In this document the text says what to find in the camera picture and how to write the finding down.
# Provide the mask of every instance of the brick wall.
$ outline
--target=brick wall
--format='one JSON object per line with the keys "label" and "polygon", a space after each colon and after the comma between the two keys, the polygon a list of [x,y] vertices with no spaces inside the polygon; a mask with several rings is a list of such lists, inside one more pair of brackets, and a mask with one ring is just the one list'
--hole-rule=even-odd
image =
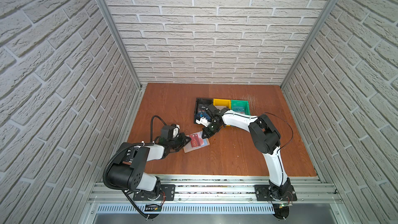
{"label": "brick wall", "polygon": [[76,223],[136,90],[94,0],[0,0],[0,223]]}
{"label": "brick wall", "polygon": [[398,0],[339,0],[283,89],[354,222],[398,221]]}
{"label": "brick wall", "polygon": [[280,85],[325,2],[107,0],[144,85]]}

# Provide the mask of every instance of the black mounting plate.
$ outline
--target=black mounting plate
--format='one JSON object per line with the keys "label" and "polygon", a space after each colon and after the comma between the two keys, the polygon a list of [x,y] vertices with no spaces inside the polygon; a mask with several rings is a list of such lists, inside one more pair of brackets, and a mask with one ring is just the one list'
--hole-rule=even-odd
{"label": "black mounting plate", "polygon": [[[161,184],[160,188],[166,195],[166,201],[174,201],[174,194],[176,193],[176,185],[175,184]],[[144,196],[144,192],[140,191],[138,193],[134,193],[132,197],[134,201],[148,201],[148,198]]]}
{"label": "black mounting plate", "polygon": [[[255,185],[254,186],[254,190],[256,192],[256,198],[257,201],[259,202],[264,202],[264,201],[274,201],[272,198],[269,197],[269,184],[264,184],[264,185]],[[284,195],[284,197],[282,197],[281,201],[297,201],[297,196],[296,193],[293,193],[295,191],[295,189],[293,188],[292,185],[289,186],[286,194]]]}

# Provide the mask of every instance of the brown wooden tabletop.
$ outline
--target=brown wooden tabletop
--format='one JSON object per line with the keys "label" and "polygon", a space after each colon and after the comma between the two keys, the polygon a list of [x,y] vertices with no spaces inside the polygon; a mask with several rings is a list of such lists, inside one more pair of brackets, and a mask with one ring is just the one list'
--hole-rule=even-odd
{"label": "brown wooden tabletop", "polygon": [[[247,100],[251,115],[270,112],[285,119],[294,138],[281,150],[288,176],[314,177],[316,172],[297,131],[289,107],[279,86],[149,83],[135,118],[129,143],[150,141],[150,119],[160,116],[166,124],[179,124],[186,135],[199,132],[193,123],[196,98]],[[285,122],[269,115],[281,133],[281,144],[291,139]],[[160,135],[162,122],[154,119],[153,138]],[[146,173],[194,175],[269,175],[263,155],[254,147],[250,133],[237,127],[225,127],[209,139],[210,145],[195,151],[183,150],[165,159],[147,162]]]}

